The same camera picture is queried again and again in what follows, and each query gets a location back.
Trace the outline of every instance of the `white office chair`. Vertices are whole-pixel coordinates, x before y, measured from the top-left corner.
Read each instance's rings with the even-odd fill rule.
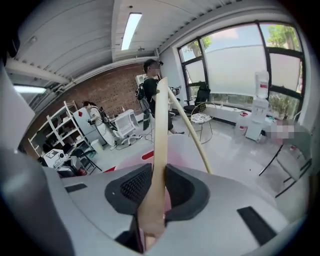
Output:
[[[117,131],[114,130],[113,133],[116,137],[122,139],[122,145],[125,144],[126,141],[128,141],[128,145],[130,146],[130,139],[141,139],[141,136],[136,136],[133,132],[139,127],[139,124],[136,119],[135,112],[132,109],[129,109],[118,115],[117,118],[114,120],[114,123],[117,128]]]

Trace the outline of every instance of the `person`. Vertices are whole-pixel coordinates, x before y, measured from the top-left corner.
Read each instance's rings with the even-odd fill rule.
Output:
[[[149,108],[153,117],[156,113],[156,94],[158,81],[154,77],[158,76],[160,73],[160,63],[154,59],[148,59],[143,64],[143,69],[146,74],[146,78],[143,82],[143,90],[146,100],[149,103]],[[168,111],[168,130],[172,134],[184,134],[185,132],[177,132],[172,124],[172,119]]]
[[[96,128],[98,129],[101,136],[111,146],[110,150],[115,149],[116,141],[109,128],[105,123],[102,122],[102,117],[100,115],[99,109],[97,108],[97,105],[93,102],[85,101],[83,103],[83,106],[90,114],[90,121],[95,123]]]

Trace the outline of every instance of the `white wall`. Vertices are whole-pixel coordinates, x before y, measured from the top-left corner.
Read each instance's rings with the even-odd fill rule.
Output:
[[[2,61],[0,61],[0,95],[0,144],[8,149],[17,149],[35,113],[16,92]]]
[[[168,48],[160,55],[160,60],[163,62],[163,66],[161,66],[162,77],[168,78],[169,86],[174,88],[182,86],[177,98],[181,100],[180,104],[184,105],[184,100],[187,100],[187,92],[177,49]]]

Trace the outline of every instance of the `white shelving unit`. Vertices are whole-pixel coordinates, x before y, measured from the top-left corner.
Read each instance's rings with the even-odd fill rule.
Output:
[[[73,113],[76,112],[77,110],[78,109],[74,101],[72,101],[71,103],[67,103],[64,101],[63,107],[60,108],[56,113],[54,113],[52,116],[47,115],[46,117],[47,121],[41,126],[41,128],[38,131],[41,131],[50,127],[52,131],[49,132],[46,135],[46,137],[49,140],[52,139],[53,136],[56,138],[55,143],[52,144],[52,146],[54,147],[57,146],[58,144],[61,144],[61,146],[64,146],[65,145],[64,140],[69,139],[68,142],[71,143],[72,145],[77,146],[82,142],[86,142],[88,146],[91,148],[90,143],[86,140],[81,130],[77,126],[75,119],[73,118]],[[71,135],[74,133],[78,133],[80,136],[80,139],[78,140],[73,139]],[[36,134],[31,139],[29,139],[29,142],[33,147],[34,151],[36,152],[36,154],[39,157],[42,157],[44,153],[41,152],[39,145],[35,145],[35,143],[33,142],[33,139],[36,137]]]

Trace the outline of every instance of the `black mesh vent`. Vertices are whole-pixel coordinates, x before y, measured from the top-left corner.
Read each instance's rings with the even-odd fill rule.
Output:
[[[152,172],[147,169],[141,171],[131,179],[122,183],[120,186],[122,195],[140,205],[150,187],[146,186],[146,184],[148,184],[148,181],[151,181],[151,179]]]
[[[132,170],[130,173],[111,181],[104,192],[107,201],[121,214],[135,215],[151,186],[151,163],[132,166]]]

